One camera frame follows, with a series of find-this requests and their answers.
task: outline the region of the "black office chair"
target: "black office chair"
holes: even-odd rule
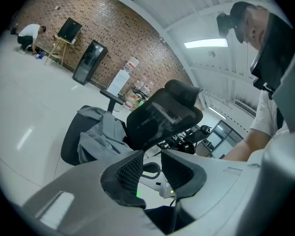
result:
[[[165,88],[159,89],[147,102],[128,116],[127,125],[119,120],[126,132],[123,141],[133,150],[146,151],[159,142],[199,123],[203,114],[194,106],[199,90],[178,80],[168,81]],[[111,100],[108,107],[110,112],[113,111],[115,103],[123,103],[121,99],[105,90],[101,90],[101,93]],[[61,157],[65,162],[71,165],[80,164],[77,153],[80,133],[88,131],[96,123],[96,120],[76,114],[61,148]],[[96,160],[88,153],[86,155],[89,161]]]
[[[207,138],[210,134],[211,127],[207,125],[202,125],[198,130],[186,136],[183,140],[185,142],[191,142],[193,144]]]

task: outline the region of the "ceiling light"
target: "ceiling light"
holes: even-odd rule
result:
[[[195,48],[195,47],[228,47],[227,40],[225,38],[212,38],[212,39],[203,39],[192,42],[185,43],[186,48]]]
[[[212,107],[209,107],[213,112],[217,113],[220,117],[226,119],[226,117],[222,116],[219,112],[215,111]]]

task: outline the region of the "black display stand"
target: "black display stand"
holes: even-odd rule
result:
[[[91,79],[107,53],[108,50],[105,46],[93,40],[83,54],[72,78],[84,86]]]

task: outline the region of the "white t-shirt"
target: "white t-shirt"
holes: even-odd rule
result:
[[[28,25],[19,33],[19,36],[20,37],[32,36],[33,38],[37,38],[39,28],[40,28],[40,25],[36,25],[36,24]]]
[[[277,137],[278,135],[287,133],[289,130],[285,121],[283,121],[282,128],[277,129],[276,113],[277,105],[274,100],[270,100],[268,92],[262,90],[259,97],[256,118],[250,128],[262,131],[270,137]]]

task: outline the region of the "shoe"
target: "shoe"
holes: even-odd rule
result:
[[[19,49],[19,53],[20,54],[26,54],[26,52],[24,52],[22,49]]]

